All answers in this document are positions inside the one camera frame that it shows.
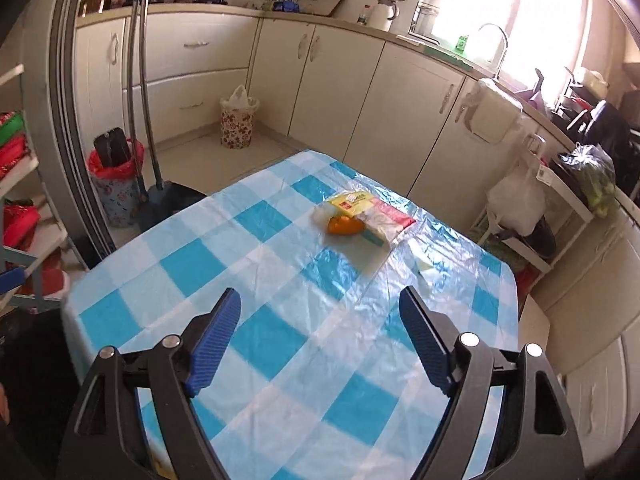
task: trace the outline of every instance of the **floral trash can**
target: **floral trash can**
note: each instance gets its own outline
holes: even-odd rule
[[[136,153],[142,167],[145,149],[140,142],[136,144]],[[93,150],[87,160],[87,166],[107,217],[107,223],[111,227],[128,227],[135,224],[140,204],[140,190],[133,156],[116,168],[105,168],[97,152]]]
[[[220,99],[220,143],[223,146],[245,148],[251,144],[255,111],[258,106],[258,99],[247,97],[243,86],[239,86],[228,100]]]

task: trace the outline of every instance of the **drawer handle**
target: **drawer handle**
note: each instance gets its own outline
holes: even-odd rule
[[[447,94],[444,96],[444,101],[442,102],[442,106],[440,107],[439,114],[443,113],[444,108],[447,106],[449,99],[451,99],[451,94],[453,93],[454,84],[449,85],[449,90],[447,90]]]
[[[318,47],[320,45],[320,36],[316,36],[314,42],[311,44],[311,52],[309,53],[309,61],[313,61],[316,58]]]
[[[209,41],[199,41],[198,43],[185,43],[185,48],[198,48],[200,46],[207,46]]]
[[[204,104],[204,101],[200,101],[199,103],[196,103],[194,105],[181,106],[180,110],[188,110],[189,108],[197,108],[198,106],[202,106],[203,104]]]
[[[302,39],[300,39],[300,43],[298,43],[298,59],[302,59],[302,53],[305,49],[306,38],[308,38],[308,35],[305,33],[303,34]]]
[[[456,120],[454,121],[455,123],[457,123],[460,120],[460,117],[462,117],[462,114],[464,113],[464,111],[466,110],[466,106],[461,106],[460,110],[458,110],[458,113],[456,114]]]
[[[115,40],[115,44],[113,45],[113,61],[111,61],[112,65],[118,64],[118,51],[120,49],[120,40],[118,39],[118,35],[114,32],[111,36],[111,43]]]

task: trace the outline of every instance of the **faucet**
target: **faucet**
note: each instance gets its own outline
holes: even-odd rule
[[[502,69],[502,64],[504,63],[504,57],[507,55],[507,50],[509,48],[509,37],[507,36],[507,33],[504,31],[504,29],[500,25],[496,25],[495,23],[485,23],[484,25],[481,25],[480,28],[478,28],[478,32],[480,32],[483,28],[487,27],[488,25],[493,25],[495,28],[497,28],[502,34],[502,38],[504,40],[504,48],[502,49],[502,53],[500,54],[500,59],[498,60],[498,67],[496,68],[495,75],[494,75],[494,78],[497,80],[498,76],[500,75],[500,70]]]

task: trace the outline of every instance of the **floor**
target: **floor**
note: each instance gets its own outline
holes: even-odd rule
[[[170,139],[158,146],[162,178],[209,195],[296,152],[261,131],[264,128],[258,124],[251,144],[240,150],[220,144],[220,133],[215,126]],[[154,173],[148,150],[142,173],[146,186],[151,186]],[[110,231],[118,248],[140,234],[137,226],[111,228]]]

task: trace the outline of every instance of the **blue and white tablecloth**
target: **blue and white tablecloth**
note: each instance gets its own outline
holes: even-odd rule
[[[316,205],[368,189],[417,222],[393,250],[329,237]],[[104,345],[151,348],[235,288],[242,314],[218,373],[193,404],[232,480],[406,480],[447,399],[402,325],[413,285],[459,330],[516,349],[509,267],[425,210],[332,158],[306,151],[202,200],[91,270],[64,309],[83,377]],[[492,390],[467,469],[484,468],[500,392]],[[141,391],[145,428],[163,446]]]

